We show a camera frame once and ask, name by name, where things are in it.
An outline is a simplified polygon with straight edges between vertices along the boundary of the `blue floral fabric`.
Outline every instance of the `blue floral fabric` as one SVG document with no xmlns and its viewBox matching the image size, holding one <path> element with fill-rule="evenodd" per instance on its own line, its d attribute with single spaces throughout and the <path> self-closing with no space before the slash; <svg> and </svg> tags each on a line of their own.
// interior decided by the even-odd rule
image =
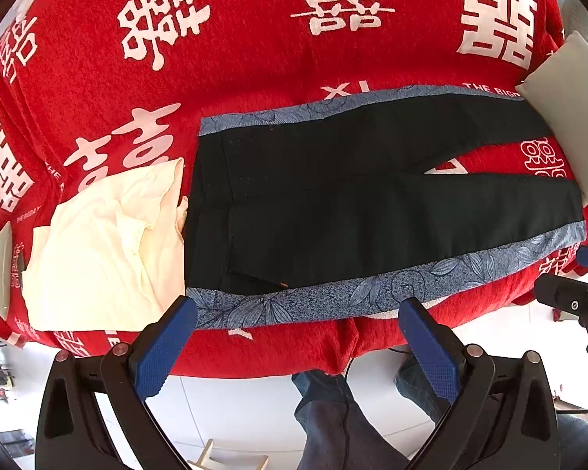
<svg viewBox="0 0 588 470">
<path fill-rule="evenodd" d="M 410 297 L 427 302 L 476 288 L 514 274 L 585 238 L 586 223 L 580 221 L 522 242 L 372 277 L 267 295 L 243 296 L 191 287 L 186 295 L 198 305 L 199 329 L 339 320 L 398 309 Z"/>
<path fill-rule="evenodd" d="M 325 101 L 290 106 L 288 108 L 266 109 L 249 113 L 228 113 L 218 116 L 208 116 L 201 120 L 199 136 L 233 129 L 236 127 L 252 127 L 253 125 L 280 125 L 284 123 L 298 123 L 310 120 L 320 120 L 328 116 L 339 114 L 350 109 L 359 108 L 373 103 L 396 101 L 411 97 L 426 95 L 473 95 L 477 97 L 493 97 L 512 101 L 524 101 L 521 97 L 507 97 L 481 90 L 473 90 L 463 86 L 412 85 L 389 90 L 375 90 L 373 92 L 355 93 L 348 97 L 335 97 Z"/>
</svg>

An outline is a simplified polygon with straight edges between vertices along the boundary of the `red blanket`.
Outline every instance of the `red blanket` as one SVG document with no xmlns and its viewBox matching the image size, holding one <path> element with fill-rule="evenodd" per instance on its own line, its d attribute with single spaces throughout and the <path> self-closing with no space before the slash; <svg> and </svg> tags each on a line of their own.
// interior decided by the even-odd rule
<svg viewBox="0 0 588 470">
<path fill-rule="evenodd" d="M 14 242 L 0 336 L 79 355 L 135 338 L 34 331 L 17 256 L 28 260 L 33 227 L 49 224 L 57 204 L 104 176 L 184 157 L 187 193 L 201 118 L 409 84 L 515 95 L 562 41 L 556 0 L 36 0 L 0 41 L 0 228 L 11 221 Z M 488 147 L 441 168 L 571 176 L 552 139 Z M 560 251 L 432 312 L 451 326 L 472 320 L 573 255 Z M 175 372 L 337 373 L 351 356 L 400 342 L 395 320 L 367 318 L 197 331 Z"/>
</svg>

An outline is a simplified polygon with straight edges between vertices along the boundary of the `black pants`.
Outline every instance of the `black pants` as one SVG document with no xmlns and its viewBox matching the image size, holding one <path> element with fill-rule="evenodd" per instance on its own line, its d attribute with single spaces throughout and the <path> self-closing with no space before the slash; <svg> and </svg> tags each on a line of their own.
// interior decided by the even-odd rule
<svg viewBox="0 0 588 470">
<path fill-rule="evenodd" d="M 403 470 L 408 459 L 365 418 L 342 375 L 313 370 L 292 375 L 302 395 L 294 416 L 307 434 L 298 470 Z M 408 358 L 396 375 L 402 396 L 439 422 L 448 402 L 435 395 L 423 370 Z M 588 454 L 588 423 L 557 416 L 561 470 L 574 470 Z"/>
</svg>

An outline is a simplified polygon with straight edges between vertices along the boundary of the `metal screw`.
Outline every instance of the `metal screw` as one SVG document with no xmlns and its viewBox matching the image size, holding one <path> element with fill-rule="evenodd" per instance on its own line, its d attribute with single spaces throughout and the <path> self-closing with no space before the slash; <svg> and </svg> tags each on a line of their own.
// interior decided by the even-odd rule
<svg viewBox="0 0 588 470">
<path fill-rule="evenodd" d="M 466 352 L 471 357 L 481 357 L 483 355 L 483 348 L 479 345 L 468 345 L 468 347 L 466 347 Z"/>
<path fill-rule="evenodd" d="M 533 350 L 527 352 L 527 360 L 532 364 L 538 364 L 540 362 L 540 355 Z"/>
<path fill-rule="evenodd" d="M 126 343 L 118 343 L 111 349 L 111 351 L 113 351 L 115 356 L 121 357 L 129 352 L 129 345 Z"/>
<path fill-rule="evenodd" d="M 54 359 L 57 362 L 65 362 L 68 357 L 69 357 L 69 351 L 61 350 L 59 353 L 57 353 L 57 356 Z"/>
</svg>

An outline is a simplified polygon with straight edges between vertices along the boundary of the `white tile floor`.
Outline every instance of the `white tile floor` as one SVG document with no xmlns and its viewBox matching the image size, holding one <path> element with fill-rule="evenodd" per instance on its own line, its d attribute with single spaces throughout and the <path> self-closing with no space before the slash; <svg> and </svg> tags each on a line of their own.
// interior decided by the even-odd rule
<svg viewBox="0 0 588 470">
<path fill-rule="evenodd" d="M 455 330 L 464 343 L 478 343 L 488 353 L 519 357 L 537 350 L 554 388 L 562 398 L 588 406 L 587 337 L 576 322 L 553 323 L 548 307 L 532 303 L 506 307 Z M 56 350 L 27 345 L 11 349 L 12 367 L 24 394 L 14 402 L 17 415 L 34 432 L 41 393 Z M 355 359 L 348 383 L 370 423 L 404 454 L 426 440 L 433 423 L 396 392 L 394 375 L 403 356 L 387 350 Z M 240 470 L 254 469 L 264 454 L 268 469 L 293 470 L 305 445 L 305 434 L 293 412 L 299 401 L 289 376 L 252 380 L 210 380 L 170 376 L 157 397 L 147 403 L 157 421 L 186 459 L 195 460 L 213 438 L 213 458 Z M 106 395 L 99 403 L 111 436 L 126 465 L 140 466 L 124 438 Z"/>
</svg>

